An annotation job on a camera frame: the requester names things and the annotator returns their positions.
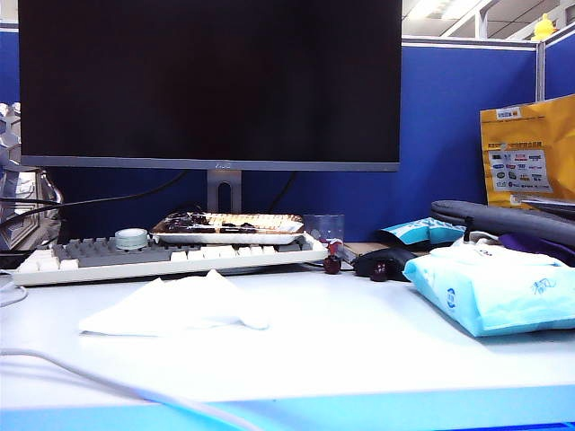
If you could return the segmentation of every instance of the blue tissue pack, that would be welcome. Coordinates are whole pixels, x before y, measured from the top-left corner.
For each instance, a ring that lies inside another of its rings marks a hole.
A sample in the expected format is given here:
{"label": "blue tissue pack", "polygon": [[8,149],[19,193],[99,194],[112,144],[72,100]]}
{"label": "blue tissue pack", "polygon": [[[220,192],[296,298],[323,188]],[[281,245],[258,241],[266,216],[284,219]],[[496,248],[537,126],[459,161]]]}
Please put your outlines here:
{"label": "blue tissue pack", "polygon": [[429,241],[431,244],[453,242],[464,235],[465,228],[428,217],[413,222],[396,224],[382,231],[392,233],[404,244]]}
{"label": "blue tissue pack", "polygon": [[575,268],[542,254],[462,244],[409,260],[403,274],[475,337],[575,328]]}

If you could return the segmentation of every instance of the purple cloth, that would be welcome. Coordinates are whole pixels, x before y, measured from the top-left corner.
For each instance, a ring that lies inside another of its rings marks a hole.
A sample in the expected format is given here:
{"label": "purple cloth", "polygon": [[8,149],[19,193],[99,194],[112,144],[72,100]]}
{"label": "purple cloth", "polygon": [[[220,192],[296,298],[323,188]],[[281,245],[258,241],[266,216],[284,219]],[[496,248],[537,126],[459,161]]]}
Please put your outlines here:
{"label": "purple cloth", "polygon": [[547,241],[528,233],[504,233],[499,240],[506,249],[546,254],[565,265],[575,267],[575,250],[557,242]]}

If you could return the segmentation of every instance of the cubicle wall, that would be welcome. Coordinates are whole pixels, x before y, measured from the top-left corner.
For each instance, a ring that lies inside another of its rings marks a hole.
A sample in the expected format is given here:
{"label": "cubicle wall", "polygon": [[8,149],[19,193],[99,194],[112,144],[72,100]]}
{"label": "cubicle wall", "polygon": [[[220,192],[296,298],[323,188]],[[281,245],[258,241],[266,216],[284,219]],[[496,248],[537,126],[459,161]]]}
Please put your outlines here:
{"label": "cubicle wall", "polygon": [[575,24],[545,43],[545,98],[575,93]]}
{"label": "cubicle wall", "polygon": [[18,33],[0,27],[0,101],[18,101]]}
{"label": "cubicle wall", "polygon": [[[15,63],[13,34],[3,38],[11,48],[3,45],[0,62]],[[400,170],[300,172],[275,212],[345,214],[346,240],[358,242],[376,239],[379,228],[428,216],[433,200],[485,202],[479,111],[534,100],[534,45],[406,39],[402,54]],[[15,71],[17,65],[5,70]],[[8,78],[0,95],[14,101],[17,76]],[[177,172],[50,168],[50,173],[66,200],[77,201],[151,189]],[[289,172],[244,172],[243,210],[267,212],[288,178]],[[111,235],[127,226],[149,228],[182,205],[203,206],[205,189],[204,172],[191,172],[148,198],[70,208],[64,214],[74,237]]]}

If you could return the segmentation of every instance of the white tissue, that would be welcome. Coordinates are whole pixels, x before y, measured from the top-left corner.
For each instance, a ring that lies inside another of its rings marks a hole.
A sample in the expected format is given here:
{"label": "white tissue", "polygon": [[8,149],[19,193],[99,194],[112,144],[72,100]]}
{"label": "white tissue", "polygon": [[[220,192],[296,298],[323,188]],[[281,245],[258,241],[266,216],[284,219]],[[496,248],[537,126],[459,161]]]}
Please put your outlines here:
{"label": "white tissue", "polygon": [[256,330],[269,326],[253,298],[212,269],[205,277],[166,282],[157,278],[81,320],[79,329],[107,335],[163,336],[237,322]]}

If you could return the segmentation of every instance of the rubber duck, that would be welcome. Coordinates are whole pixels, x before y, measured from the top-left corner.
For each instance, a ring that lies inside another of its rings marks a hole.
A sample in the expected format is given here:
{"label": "rubber duck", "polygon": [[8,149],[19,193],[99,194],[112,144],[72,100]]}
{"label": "rubber duck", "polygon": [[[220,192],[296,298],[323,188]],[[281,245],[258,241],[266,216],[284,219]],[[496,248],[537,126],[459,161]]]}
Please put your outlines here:
{"label": "rubber duck", "polygon": [[534,36],[531,40],[543,40],[557,31],[553,26],[553,22],[549,19],[547,13],[541,17],[541,21],[535,25]]}

